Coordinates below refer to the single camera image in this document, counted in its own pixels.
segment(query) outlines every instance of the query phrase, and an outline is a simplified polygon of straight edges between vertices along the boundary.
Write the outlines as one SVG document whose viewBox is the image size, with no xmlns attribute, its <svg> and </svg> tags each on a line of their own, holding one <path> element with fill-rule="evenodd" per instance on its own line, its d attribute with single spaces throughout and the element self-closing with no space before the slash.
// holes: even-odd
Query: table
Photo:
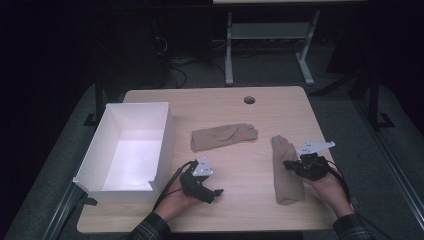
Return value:
<svg viewBox="0 0 424 240">
<path fill-rule="evenodd" d="M 246 104 L 253 97 L 254 104 Z M 185 162 L 206 157 L 214 169 L 204 185 L 223 188 L 212 204 L 199 204 L 170 222 L 173 232 L 288 231 L 331 229 L 336 217 L 314 190 L 289 206 L 275 202 L 271 137 L 282 135 L 301 148 L 305 141 L 325 141 L 304 90 L 300 87 L 252 87 L 134 90 L 124 102 L 169 102 L 176 124 L 172 175 Z M 192 152 L 191 131 L 249 123 L 258 139 L 208 151 Z M 320 152 L 332 161 L 328 150 Z M 83 233 L 129 232 L 153 203 L 85 205 L 77 228 Z"/>
</svg>

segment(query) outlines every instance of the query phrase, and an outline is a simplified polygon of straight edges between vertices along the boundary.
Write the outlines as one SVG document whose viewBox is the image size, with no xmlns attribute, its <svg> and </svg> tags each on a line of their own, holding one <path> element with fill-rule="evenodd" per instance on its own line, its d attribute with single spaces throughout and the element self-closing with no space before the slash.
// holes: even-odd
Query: beige glove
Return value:
<svg viewBox="0 0 424 240">
<path fill-rule="evenodd" d="M 302 179 L 294 171 L 286 170 L 285 160 L 297 160 L 296 149 L 293 144 L 281 136 L 271 139 L 273 150 L 273 170 L 275 198 L 278 204 L 288 205 L 305 200 Z"/>
<path fill-rule="evenodd" d="M 258 130 L 252 125 L 234 124 L 193 131 L 190 146 L 193 151 L 202 151 L 257 138 Z"/>
</svg>

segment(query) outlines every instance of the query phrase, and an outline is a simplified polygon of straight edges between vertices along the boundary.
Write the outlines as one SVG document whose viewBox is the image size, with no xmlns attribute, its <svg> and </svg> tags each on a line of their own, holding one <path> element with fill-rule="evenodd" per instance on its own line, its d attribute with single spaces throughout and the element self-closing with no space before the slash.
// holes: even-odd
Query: hole in table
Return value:
<svg viewBox="0 0 424 240">
<path fill-rule="evenodd" d="M 255 98 L 254 97 L 251 97 L 251 96 L 247 96 L 247 97 L 244 98 L 244 102 L 246 104 L 254 104 L 255 101 L 256 101 Z"/>
</svg>

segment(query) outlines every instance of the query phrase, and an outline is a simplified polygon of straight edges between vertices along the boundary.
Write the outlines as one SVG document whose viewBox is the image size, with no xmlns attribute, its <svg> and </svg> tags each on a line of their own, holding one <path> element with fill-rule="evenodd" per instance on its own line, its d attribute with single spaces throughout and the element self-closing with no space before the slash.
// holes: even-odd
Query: sleeve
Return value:
<svg viewBox="0 0 424 240">
<path fill-rule="evenodd" d="M 171 229 L 159 215 L 152 212 L 139 223 L 128 235 L 127 240 L 162 240 L 165 239 Z"/>
<path fill-rule="evenodd" d="M 356 214 L 339 218 L 334 222 L 333 227 L 341 240 L 375 240 L 374 236 Z"/>
</svg>

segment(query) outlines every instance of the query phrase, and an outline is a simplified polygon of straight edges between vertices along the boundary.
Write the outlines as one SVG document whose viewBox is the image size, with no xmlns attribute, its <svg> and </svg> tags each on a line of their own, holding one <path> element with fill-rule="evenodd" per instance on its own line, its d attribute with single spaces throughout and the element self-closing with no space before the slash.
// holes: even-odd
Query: white box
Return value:
<svg viewBox="0 0 424 240">
<path fill-rule="evenodd" d="M 154 202 L 170 177 L 169 103 L 112 103 L 73 182 L 98 202 Z"/>
</svg>

